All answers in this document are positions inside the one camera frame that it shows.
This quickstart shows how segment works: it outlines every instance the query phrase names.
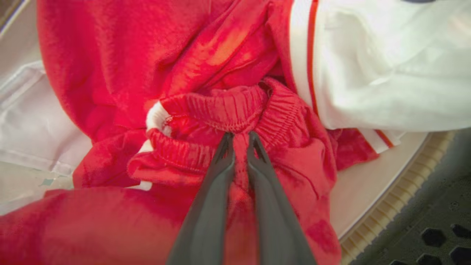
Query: white cloth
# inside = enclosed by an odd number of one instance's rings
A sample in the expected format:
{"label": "white cloth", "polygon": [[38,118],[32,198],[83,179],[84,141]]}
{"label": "white cloth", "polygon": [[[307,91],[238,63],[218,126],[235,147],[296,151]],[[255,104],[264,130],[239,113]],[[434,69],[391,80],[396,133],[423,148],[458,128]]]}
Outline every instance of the white cloth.
{"label": "white cloth", "polygon": [[[316,12],[317,2],[312,0],[294,0],[290,15],[290,58],[291,58],[291,70],[296,85],[298,95],[311,107],[315,109],[319,114],[324,112],[323,107],[320,103],[316,103],[316,99],[321,100],[316,95],[319,82],[313,80],[318,78],[315,74],[318,74],[321,68],[314,64],[323,64],[322,56],[314,54],[314,43],[322,43],[322,39],[319,40],[318,32],[315,29],[316,23],[313,21],[317,17],[323,16]],[[338,58],[341,63],[350,60],[350,58],[342,57],[340,54]],[[346,76],[339,75],[337,78],[341,80],[347,80],[350,73],[344,73]],[[324,126],[328,127],[328,119],[322,119],[321,122]],[[341,128],[349,128],[351,126],[342,126]],[[401,143],[400,138],[404,135],[404,132],[394,130],[377,130],[375,128],[359,128],[358,131],[363,135],[365,140],[373,148],[376,153],[382,153],[393,146]]]}
{"label": "white cloth", "polygon": [[[298,46],[307,48],[291,49],[293,71],[312,49],[312,72],[295,82],[312,75],[326,128],[471,126],[471,1],[321,0],[309,30],[313,47],[305,37]],[[310,100],[309,87],[298,88]]]}
{"label": "white cloth", "polygon": [[0,161],[69,176],[91,148],[61,108],[42,62],[0,85]]}

